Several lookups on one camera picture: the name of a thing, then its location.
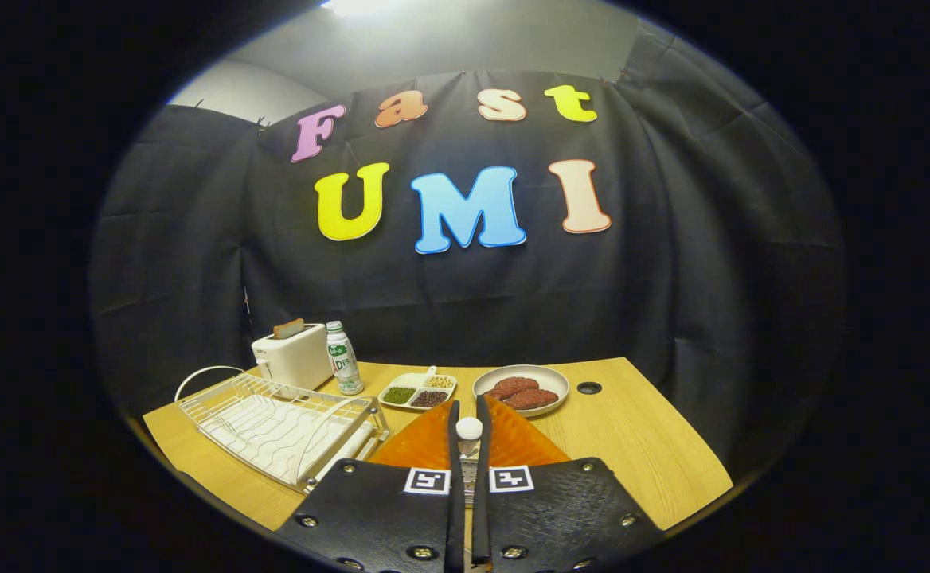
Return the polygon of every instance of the white plate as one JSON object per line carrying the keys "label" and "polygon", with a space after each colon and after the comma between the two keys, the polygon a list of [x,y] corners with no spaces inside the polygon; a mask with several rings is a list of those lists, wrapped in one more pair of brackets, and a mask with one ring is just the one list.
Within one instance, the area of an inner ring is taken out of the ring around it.
{"label": "white plate", "polygon": [[[426,385],[424,384],[426,380],[429,380],[430,374],[433,374],[436,376],[442,376],[444,378],[449,378],[449,380],[451,380],[451,382],[454,382],[454,384],[450,388],[426,387]],[[413,394],[411,398],[408,399],[408,402],[406,403],[386,402],[386,400],[384,400],[384,396],[388,394],[388,389],[395,388],[395,387],[413,388],[415,389],[415,394]],[[421,373],[412,372],[408,374],[402,374],[401,376],[398,376],[397,378],[395,378],[395,380],[391,380],[391,384],[386,385],[386,388],[384,388],[384,391],[382,391],[381,394],[377,396],[377,399],[379,400],[379,402],[382,403],[382,405],[385,405],[388,407],[404,407],[404,409],[407,409],[407,410],[426,411],[426,410],[429,410],[429,407],[411,406],[412,400],[416,399],[416,397],[419,395],[419,392],[428,392],[428,391],[444,392],[444,394],[447,394],[447,396],[446,398],[444,398],[444,400],[442,400],[442,402],[440,402],[440,403],[444,403],[444,402],[447,402],[447,400],[451,398],[451,394],[454,394],[455,388],[457,387],[458,387],[458,378],[449,376],[448,374],[436,373],[436,366],[430,366],[429,370],[426,372],[421,372]]]}
{"label": "white plate", "polygon": [[557,396],[561,397],[557,399],[557,402],[549,403],[544,407],[534,407],[531,410],[516,410],[526,418],[533,418],[559,407],[561,403],[564,403],[564,399],[568,398],[568,391],[571,388],[567,378],[564,378],[564,374],[557,372],[557,370],[545,366],[516,364],[514,366],[495,368],[476,378],[475,384],[472,384],[472,395],[479,400],[479,395],[491,391],[497,385],[497,382],[512,376],[532,378],[532,380],[539,382],[539,388],[549,389],[550,392],[555,392]]}

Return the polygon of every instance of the yellow letter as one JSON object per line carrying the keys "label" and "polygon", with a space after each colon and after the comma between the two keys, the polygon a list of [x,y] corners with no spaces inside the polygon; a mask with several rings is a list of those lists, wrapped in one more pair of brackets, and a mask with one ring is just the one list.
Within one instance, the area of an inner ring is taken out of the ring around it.
{"label": "yellow letter", "polygon": [[342,187],[348,181],[348,174],[335,173],[316,182],[316,193],[320,193],[317,218],[320,232],[327,239],[359,239],[373,231],[381,221],[381,208],[384,206],[382,178],[389,168],[391,166],[386,163],[371,163],[356,172],[356,177],[362,179],[362,213],[353,219],[346,219],[341,214]]}
{"label": "yellow letter", "polygon": [[580,101],[589,99],[589,94],[577,92],[572,86],[557,86],[546,90],[542,95],[553,98],[557,105],[557,113],[560,113],[572,121],[592,121],[596,119],[596,113],[592,109],[582,109]]}
{"label": "yellow letter", "polygon": [[519,94],[511,90],[483,90],[476,95],[482,104],[479,113],[490,121],[518,121],[526,117],[526,108]]}

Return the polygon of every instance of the water bottle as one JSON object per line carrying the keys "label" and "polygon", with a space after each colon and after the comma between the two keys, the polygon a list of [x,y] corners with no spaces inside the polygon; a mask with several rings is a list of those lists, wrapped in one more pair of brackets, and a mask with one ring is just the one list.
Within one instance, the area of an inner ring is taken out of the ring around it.
{"label": "water bottle", "polygon": [[338,378],[341,393],[351,396],[362,392],[365,384],[359,375],[359,363],[355,360],[352,341],[348,340],[341,320],[327,322],[327,354],[330,355],[330,369],[334,370],[334,377]]}

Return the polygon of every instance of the toaster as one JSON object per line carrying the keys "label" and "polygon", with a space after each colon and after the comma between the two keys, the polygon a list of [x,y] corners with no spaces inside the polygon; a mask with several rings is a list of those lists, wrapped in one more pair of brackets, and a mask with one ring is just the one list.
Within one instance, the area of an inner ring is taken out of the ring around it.
{"label": "toaster", "polygon": [[[302,333],[277,340],[273,334],[253,342],[253,356],[260,377],[295,388],[316,389],[334,375],[327,356],[327,333],[323,324],[306,324]],[[280,392],[284,398],[293,392]]]}

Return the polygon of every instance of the white ball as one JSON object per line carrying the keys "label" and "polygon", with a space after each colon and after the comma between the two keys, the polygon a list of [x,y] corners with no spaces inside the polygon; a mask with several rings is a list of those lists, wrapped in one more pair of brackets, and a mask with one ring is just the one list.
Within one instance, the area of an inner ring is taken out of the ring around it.
{"label": "white ball", "polygon": [[458,439],[479,439],[483,435],[483,422],[479,418],[462,418],[455,424],[455,430],[458,431]]}

